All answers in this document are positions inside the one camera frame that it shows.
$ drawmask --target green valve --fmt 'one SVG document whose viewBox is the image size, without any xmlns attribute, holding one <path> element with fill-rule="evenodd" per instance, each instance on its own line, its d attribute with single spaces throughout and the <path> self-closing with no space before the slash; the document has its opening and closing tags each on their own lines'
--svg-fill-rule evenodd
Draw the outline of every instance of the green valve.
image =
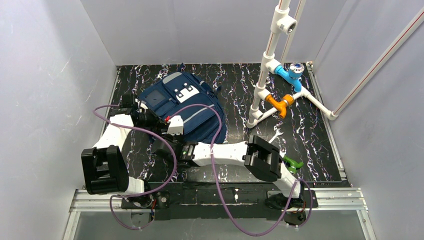
<svg viewBox="0 0 424 240">
<path fill-rule="evenodd" d="M 303 162 L 296 162 L 295 160 L 291 159 L 290 157 L 288 157 L 286 155 L 284 155 L 282 160 L 283 160 L 283 162 L 286 162 L 290 165 L 287 168 L 287 170 L 292 174 L 296 174 L 297 170 L 300 169 L 304 165 Z"/>
</svg>

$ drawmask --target backpack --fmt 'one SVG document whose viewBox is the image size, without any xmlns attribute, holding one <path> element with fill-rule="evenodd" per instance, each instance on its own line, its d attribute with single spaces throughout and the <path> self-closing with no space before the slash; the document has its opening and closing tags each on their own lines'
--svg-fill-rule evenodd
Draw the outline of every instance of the backpack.
<svg viewBox="0 0 424 240">
<path fill-rule="evenodd" d="M 225 113 L 218 101 L 217 92 L 197 76 L 187 72 L 174 72 L 146 88 L 138 99 L 165 120 L 185 106 L 204 104 L 215 109 L 222 121 L 222 128 L 215 139 L 222 144 L 227 134 Z M 215 113 L 201 106 L 189 107 L 178 115 L 184 122 L 184 140 L 210 144 L 219 127 Z"/>
</svg>

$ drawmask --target white wall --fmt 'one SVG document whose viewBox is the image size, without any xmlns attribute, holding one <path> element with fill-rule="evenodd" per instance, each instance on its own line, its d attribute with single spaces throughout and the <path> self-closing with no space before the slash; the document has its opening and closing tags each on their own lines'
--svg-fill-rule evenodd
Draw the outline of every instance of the white wall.
<svg viewBox="0 0 424 240">
<path fill-rule="evenodd" d="M 309 0 L 288 61 L 311 61 L 346 0 Z M 81 0 L 120 65 L 259 63 L 278 0 Z M 299 0 L 290 3 L 295 16 Z M 281 35 L 280 60 L 287 36 Z"/>
<path fill-rule="evenodd" d="M 330 109 L 423 7 L 348 1 L 314 64 Z M 347 177 L 361 187 L 378 239 L 422 239 L 424 25 L 331 122 Z"/>
<path fill-rule="evenodd" d="M 116 67 L 79 0 L 0 1 L 1 239 L 61 239 Z"/>
</svg>

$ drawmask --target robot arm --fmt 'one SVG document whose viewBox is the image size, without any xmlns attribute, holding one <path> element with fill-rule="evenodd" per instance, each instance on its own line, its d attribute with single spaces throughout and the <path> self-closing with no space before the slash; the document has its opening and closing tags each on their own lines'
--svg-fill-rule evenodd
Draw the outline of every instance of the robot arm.
<svg viewBox="0 0 424 240">
<path fill-rule="evenodd" d="M 132 94 L 122 96 L 122 104 L 110 114 L 110 122 L 129 127 L 149 128 L 170 143 L 179 156 L 182 166 L 201 167 L 211 164 L 210 144 L 183 142 L 183 120 L 174 116 L 167 122 L 147 107 L 139 107 Z M 143 193 L 143 180 L 129 177 L 121 154 L 130 129 L 108 125 L 100 140 L 81 154 L 85 185 L 89 194 Z M 160 141 L 152 146 L 154 153 L 169 156 L 168 149 Z M 287 170 L 280 150 L 258 136 L 234 144 L 214 144 L 214 158 L 217 164 L 246 167 L 257 179 L 272 182 L 288 197 L 296 178 Z M 293 198 L 299 198 L 301 186 L 295 187 Z"/>
<path fill-rule="evenodd" d="M 149 128 L 160 133 L 168 124 L 153 111 L 139 104 L 133 94 L 122 96 L 122 104 L 110 113 L 110 123 L 129 127 Z M 109 124 L 100 140 L 92 148 L 81 153 L 85 187 L 89 194 L 120 193 L 124 195 L 143 193 L 145 182 L 128 175 L 121 154 L 131 129 Z"/>
<path fill-rule="evenodd" d="M 246 167 L 257 179 L 272 182 L 288 197 L 296 178 L 286 168 L 280 150 L 258 136 L 250 136 L 248 141 L 234 144 L 214 144 L 213 156 L 217 164 L 230 164 Z M 180 161 L 191 166 L 211 164 L 211 145 L 187 143 L 182 147 Z M 297 184 L 292 197 L 299 198 L 301 185 Z"/>
</svg>

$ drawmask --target floor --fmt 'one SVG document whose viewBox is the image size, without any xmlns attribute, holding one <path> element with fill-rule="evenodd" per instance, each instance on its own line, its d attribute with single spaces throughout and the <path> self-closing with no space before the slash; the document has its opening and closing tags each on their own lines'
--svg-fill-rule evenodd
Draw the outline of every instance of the floor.
<svg viewBox="0 0 424 240">
<path fill-rule="evenodd" d="M 121 95 L 129 92 L 139 95 L 143 89 L 159 81 L 166 75 L 176 72 L 178 65 L 128 65 L 120 66 L 117 72 L 116 87 L 111 104 L 118 104 Z M 184 71 L 193 73 L 216 89 L 222 86 L 219 100 L 226 113 L 226 143 L 238 143 L 249 135 L 258 135 L 269 140 L 277 129 L 284 132 L 273 144 L 286 155 L 304 166 L 298 177 L 308 182 L 339 182 L 341 177 L 321 112 L 307 99 L 298 99 L 287 111 L 285 119 L 274 114 L 260 122 L 255 128 L 248 129 L 246 121 L 253 98 L 260 64 L 186 64 Z M 314 89 L 307 71 L 302 76 L 302 84 L 312 94 Z M 293 94 L 292 86 L 281 77 L 270 74 L 267 89 L 279 100 L 285 94 Z M 262 111 L 271 105 L 262 103 Z M 163 182 L 169 177 L 172 166 L 163 159 L 150 154 L 148 137 L 141 132 L 132 131 L 122 148 L 131 177 L 149 182 Z M 221 182 L 258 182 L 244 167 L 220 165 Z M 213 182 L 211 166 L 179 169 L 173 182 Z"/>
</svg>

